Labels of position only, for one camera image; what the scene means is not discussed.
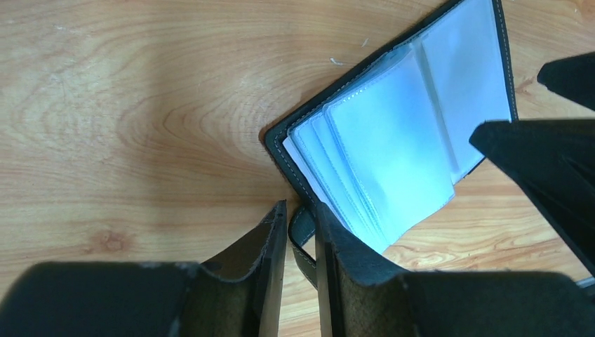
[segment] wallet strap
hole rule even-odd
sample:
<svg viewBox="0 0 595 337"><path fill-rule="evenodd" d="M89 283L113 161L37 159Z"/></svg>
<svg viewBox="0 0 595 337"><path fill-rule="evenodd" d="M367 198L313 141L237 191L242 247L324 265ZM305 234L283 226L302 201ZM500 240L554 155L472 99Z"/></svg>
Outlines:
<svg viewBox="0 0 595 337"><path fill-rule="evenodd" d="M317 288L316 261L303 248L306 242L314 236L315 231L316 223L314 215L306 206L300 206L289 222L289 242L291 243L297 266L312 286Z"/></svg>

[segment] wood grain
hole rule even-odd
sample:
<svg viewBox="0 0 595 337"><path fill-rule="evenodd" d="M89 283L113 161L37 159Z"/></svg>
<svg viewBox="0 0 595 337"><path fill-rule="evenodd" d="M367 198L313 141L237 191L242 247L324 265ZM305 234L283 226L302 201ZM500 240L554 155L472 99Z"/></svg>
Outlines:
<svg viewBox="0 0 595 337"><path fill-rule="evenodd" d="M440 3L2 1L0 294L41 260L204 260L276 200L295 206L261 130ZM535 76L595 50L595 1L504 0L504 11L521 118L592 117ZM386 256L587 275L491 164L457 193ZM317 336L316 292L290 255L280 335Z"/></svg>

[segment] leather wallet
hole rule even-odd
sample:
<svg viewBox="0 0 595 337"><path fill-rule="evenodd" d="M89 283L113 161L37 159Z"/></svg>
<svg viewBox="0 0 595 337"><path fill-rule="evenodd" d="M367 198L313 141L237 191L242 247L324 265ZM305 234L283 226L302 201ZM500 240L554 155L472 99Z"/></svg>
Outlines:
<svg viewBox="0 0 595 337"><path fill-rule="evenodd" d="M479 124L517 119L500 0L447 1L376 50L265 133L304 203L289 229L302 271L313 265L301 246L319 202L381 252L448 202L481 162L469 144Z"/></svg>

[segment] wallet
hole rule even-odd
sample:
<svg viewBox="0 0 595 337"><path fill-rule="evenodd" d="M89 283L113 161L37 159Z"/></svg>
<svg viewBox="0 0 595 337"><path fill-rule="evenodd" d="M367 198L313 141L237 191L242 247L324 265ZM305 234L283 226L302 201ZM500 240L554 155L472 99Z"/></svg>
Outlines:
<svg viewBox="0 0 595 337"><path fill-rule="evenodd" d="M517 119L501 1L447 1L265 133L309 219L290 224L296 257L319 202L382 253L481 163L479 124Z"/></svg>

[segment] wooden surface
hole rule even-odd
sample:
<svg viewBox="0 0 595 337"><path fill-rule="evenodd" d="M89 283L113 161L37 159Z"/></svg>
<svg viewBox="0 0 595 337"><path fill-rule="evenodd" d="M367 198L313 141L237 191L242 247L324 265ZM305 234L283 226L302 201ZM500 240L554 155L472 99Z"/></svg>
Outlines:
<svg viewBox="0 0 595 337"><path fill-rule="evenodd" d="M2 1L0 294L41 260L204 260L276 200L295 206L261 130L440 3ZM595 1L504 11L521 118L593 116L535 76L595 50ZM385 255L413 269L587 275L491 164L457 193ZM290 253L282 306L282 336L319 334Z"/></svg>

